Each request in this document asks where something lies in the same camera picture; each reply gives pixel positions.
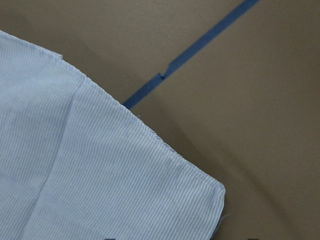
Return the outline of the blue striped button shirt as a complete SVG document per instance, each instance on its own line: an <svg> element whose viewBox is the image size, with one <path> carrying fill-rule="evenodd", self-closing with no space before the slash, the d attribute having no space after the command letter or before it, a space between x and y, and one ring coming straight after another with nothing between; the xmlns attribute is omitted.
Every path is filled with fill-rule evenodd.
<svg viewBox="0 0 320 240"><path fill-rule="evenodd" d="M209 240L225 192L60 54L1 32L1 239Z"/></svg>

